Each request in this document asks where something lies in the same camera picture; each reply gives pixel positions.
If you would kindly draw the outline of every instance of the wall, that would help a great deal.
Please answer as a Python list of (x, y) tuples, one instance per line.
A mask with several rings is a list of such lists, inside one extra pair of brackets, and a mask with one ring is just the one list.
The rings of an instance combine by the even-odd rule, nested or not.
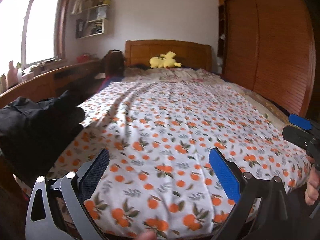
[(71, 65), (76, 63), (76, 57), (81, 54), (80, 40), (76, 39), (76, 20), (78, 16), (72, 15), (72, 8), (75, 0), (69, 0), (68, 12), (66, 18), (65, 29), (65, 65)]
[(107, 35), (78, 40), (68, 57), (75, 51), (103, 57), (110, 49), (123, 51), (126, 40), (169, 39), (211, 45), (215, 66), (218, 0), (112, 0), (111, 7)]

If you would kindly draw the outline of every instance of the red basket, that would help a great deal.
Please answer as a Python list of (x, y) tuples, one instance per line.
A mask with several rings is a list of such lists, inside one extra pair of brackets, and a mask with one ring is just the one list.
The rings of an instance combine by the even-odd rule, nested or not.
[(77, 57), (77, 62), (78, 63), (84, 63), (90, 60), (90, 56), (88, 55), (81, 55), (79, 57)]

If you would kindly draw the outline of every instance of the bolt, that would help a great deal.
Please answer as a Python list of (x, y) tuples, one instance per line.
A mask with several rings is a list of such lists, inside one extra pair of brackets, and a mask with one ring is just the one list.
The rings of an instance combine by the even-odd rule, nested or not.
[(67, 177), (68, 179), (72, 179), (75, 175), (76, 175), (76, 174), (75, 174), (73, 171), (71, 171), (71, 172), (68, 172), (68, 173), (67, 173), (66, 177)]
[(278, 182), (278, 183), (282, 181), (279, 176), (274, 176), (273, 179), (275, 180), (275, 182)]
[(251, 179), (253, 176), (252, 176), (252, 174), (250, 173), (250, 172), (244, 172), (243, 173), (243, 176), (246, 178), (246, 179)]
[(45, 179), (44, 176), (40, 176), (40, 177), (37, 178), (37, 182), (38, 182), (38, 183), (41, 183), (41, 182), (44, 181), (44, 179)]

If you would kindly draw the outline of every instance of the window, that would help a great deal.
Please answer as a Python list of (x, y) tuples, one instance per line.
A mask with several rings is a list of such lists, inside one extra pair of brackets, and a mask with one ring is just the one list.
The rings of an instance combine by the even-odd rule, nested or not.
[(62, 0), (3, 0), (0, 4), (0, 75), (9, 61), (30, 65), (52, 59)]

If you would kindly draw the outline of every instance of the orange fruit pattern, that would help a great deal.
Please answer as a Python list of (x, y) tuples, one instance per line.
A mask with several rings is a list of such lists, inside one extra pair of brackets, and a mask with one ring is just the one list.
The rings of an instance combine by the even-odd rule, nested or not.
[(214, 147), (242, 172), (280, 176), (286, 192), (310, 170), (304, 151), (228, 84), (114, 82), (80, 107), (85, 128), (47, 177), (76, 171), (107, 148), (110, 164), (84, 205), (109, 234), (135, 237), (147, 228), (170, 239), (210, 234), (235, 204), (209, 164)]

